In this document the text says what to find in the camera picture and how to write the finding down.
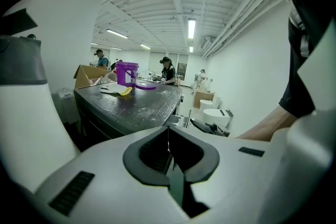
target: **black table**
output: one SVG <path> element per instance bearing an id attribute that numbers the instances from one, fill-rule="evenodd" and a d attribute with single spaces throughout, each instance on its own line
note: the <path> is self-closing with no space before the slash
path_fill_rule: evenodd
<path id="1" fill-rule="evenodd" d="M 137 80 L 155 90 L 133 88 L 128 95 L 101 93 L 102 85 L 75 89 L 75 98 L 88 135 L 94 143 L 121 137 L 165 124 L 180 101 L 182 90 L 175 86 Z"/>

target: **label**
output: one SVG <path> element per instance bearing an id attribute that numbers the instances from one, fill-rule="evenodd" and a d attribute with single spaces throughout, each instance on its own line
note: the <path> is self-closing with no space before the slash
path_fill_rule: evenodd
<path id="1" fill-rule="evenodd" d="M 125 73 L 125 82 L 126 83 L 131 83 L 132 82 L 132 78 L 129 74 L 132 74 L 132 70 L 127 70 L 127 72 Z"/>

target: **black shirt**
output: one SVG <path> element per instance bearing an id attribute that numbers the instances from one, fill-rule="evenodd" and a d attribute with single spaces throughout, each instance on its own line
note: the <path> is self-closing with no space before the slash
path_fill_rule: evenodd
<path id="1" fill-rule="evenodd" d="M 170 66 L 168 69 L 163 68 L 162 69 L 162 77 L 166 79 L 166 81 L 171 80 L 175 78 L 175 68 L 173 66 Z M 172 83 L 166 83 L 167 85 L 175 85 L 175 82 Z"/>
<path id="2" fill-rule="evenodd" d="M 292 0 L 288 22 L 290 74 L 279 104 L 297 118 L 314 110 L 310 95 L 297 71 L 318 45 L 332 15 L 331 0 Z"/>
<path id="3" fill-rule="evenodd" d="M 112 71 L 113 71 L 114 68 L 116 67 L 116 63 L 117 63 L 117 62 L 114 62 L 114 63 L 111 65 L 111 70 L 112 70 Z"/>

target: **purple bucket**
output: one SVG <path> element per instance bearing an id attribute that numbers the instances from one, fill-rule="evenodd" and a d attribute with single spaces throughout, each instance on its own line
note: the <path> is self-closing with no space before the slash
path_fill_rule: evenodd
<path id="1" fill-rule="evenodd" d="M 117 82 L 119 85 L 134 87 L 139 65 L 135 62 L 117 62 Z"/>

